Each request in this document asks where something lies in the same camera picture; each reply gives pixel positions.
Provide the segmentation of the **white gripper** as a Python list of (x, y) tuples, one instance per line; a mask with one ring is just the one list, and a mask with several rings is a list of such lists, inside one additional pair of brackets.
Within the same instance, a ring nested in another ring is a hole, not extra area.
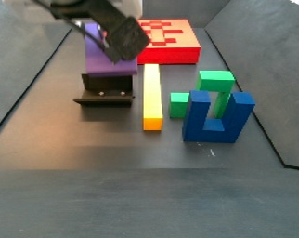
[[(22, 19), (51, 19), (51, 14), (33, 0), (1, 0)], [(142, 0), (107, 0), (126, 15), (142, 16)]]

